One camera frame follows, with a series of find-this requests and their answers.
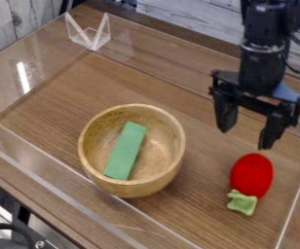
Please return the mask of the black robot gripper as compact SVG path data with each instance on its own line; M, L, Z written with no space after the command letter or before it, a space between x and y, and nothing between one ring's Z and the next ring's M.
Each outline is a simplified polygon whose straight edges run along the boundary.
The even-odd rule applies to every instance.
M289 43L281 46L240 44L238 71L214 70L208 94L214 98L216 126L227 132L236 123L238 107L265 115L258 149L269 150L300 119L300 93L285 83Z

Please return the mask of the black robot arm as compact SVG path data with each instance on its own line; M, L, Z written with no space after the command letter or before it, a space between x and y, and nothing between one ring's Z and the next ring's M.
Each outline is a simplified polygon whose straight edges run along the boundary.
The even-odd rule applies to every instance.
M211 72L208 94L222 132L235 125L240 107L266 116L258 148L267 150L300 119L300 93L283 81L290 45L300 45L300 0L239 0L239 8L239 68Z

